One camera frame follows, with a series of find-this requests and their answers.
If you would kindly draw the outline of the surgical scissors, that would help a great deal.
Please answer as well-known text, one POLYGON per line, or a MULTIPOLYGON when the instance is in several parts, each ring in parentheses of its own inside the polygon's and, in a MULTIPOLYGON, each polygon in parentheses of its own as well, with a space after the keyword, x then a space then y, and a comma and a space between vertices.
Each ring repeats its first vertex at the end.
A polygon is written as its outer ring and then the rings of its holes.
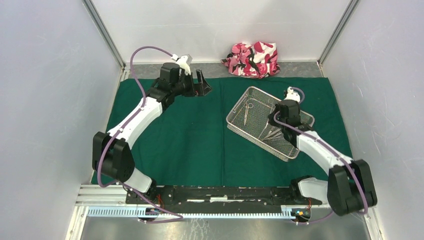
POLYGON ((244 104, 244 109, 245 109, 245 111, 244 111, 244 117, 243 117, 243 125, 244 125, 244 126, 247 124, 247 119, 248 119, 249 110, 250 110, 251 108, 253 108, 253 107, 254 107, 254 104, 253 104, 253 103, 248 103, 248 102, 246 102, 246 103, 244 104))

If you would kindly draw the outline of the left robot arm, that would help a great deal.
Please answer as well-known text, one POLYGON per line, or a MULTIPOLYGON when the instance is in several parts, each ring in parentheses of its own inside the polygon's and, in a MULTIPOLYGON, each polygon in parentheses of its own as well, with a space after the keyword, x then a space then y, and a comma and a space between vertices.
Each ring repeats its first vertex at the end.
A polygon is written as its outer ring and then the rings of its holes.
POLYGON ((136 168, 132 147, 146 128, 169 108, 178 96, 203 97, 212 91, 200 69, 196 76, 180 63, 166 62, 160 68, 146 96, 115 127, 107 132, 97 132, 92 142, 92 168, 97 172, 97 183, 107 184, 102 176, 112 178, 114 183, 138 191, 145 204, 157 198, 155 181, 136 168))

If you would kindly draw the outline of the green surgical drape cloth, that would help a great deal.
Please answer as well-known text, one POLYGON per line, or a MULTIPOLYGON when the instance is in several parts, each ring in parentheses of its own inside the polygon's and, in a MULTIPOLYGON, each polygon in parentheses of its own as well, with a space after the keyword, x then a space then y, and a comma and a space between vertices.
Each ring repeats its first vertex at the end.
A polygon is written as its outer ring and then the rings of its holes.
POLYGON ((211 92, 179 96, 132 147, 137 169, 159 185, 284 187, 292 179, 327 175, 308 155, 285 162, 234 133, 226 116, 254 86, 277 98, 288 87, 304 91, 301 109, 314 116, 314 129, 328 144, 351 156, 347 131, 330 81, 323 77, 209 78, 211 92))

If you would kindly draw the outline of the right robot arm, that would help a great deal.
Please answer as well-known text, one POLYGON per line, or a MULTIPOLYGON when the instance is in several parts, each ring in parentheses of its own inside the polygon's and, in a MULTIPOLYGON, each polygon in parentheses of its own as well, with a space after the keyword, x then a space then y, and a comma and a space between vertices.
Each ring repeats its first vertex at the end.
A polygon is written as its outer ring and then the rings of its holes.
POLYGON ((284 139, 314 160, 328 178, 300 178, 289 189, 289 199, 295 204, 308 198, 320 200, 338 216, 366 214, 378 203, 369 164, 363 159, 354 160, 325 142, 310 125, 301 122, 300 112, 298 101, 284 99, 275 104, 268 122, 280 128, 284 139))

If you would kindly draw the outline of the wire mesh instrument tray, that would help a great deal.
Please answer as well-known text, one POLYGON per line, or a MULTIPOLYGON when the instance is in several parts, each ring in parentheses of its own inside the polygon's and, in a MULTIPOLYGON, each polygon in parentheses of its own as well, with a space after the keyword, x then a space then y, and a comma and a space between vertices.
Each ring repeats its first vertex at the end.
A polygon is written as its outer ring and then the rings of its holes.
POLYGON ((250 86, 230 110, 226 117, 226 122, 227 127, 234 133, 282 161, 289 162, 295 159, 300 152, 289 141, 285 140, 284 137, 263 141, 269 131, 280 129, 277 126, 270 125, 268 122, 268 116, 274 111, 275 105, 280 101, 279 98, 255 86, 250 86), (248 112, 246 125, 244 125, 245 103, 254 105, 248 112))

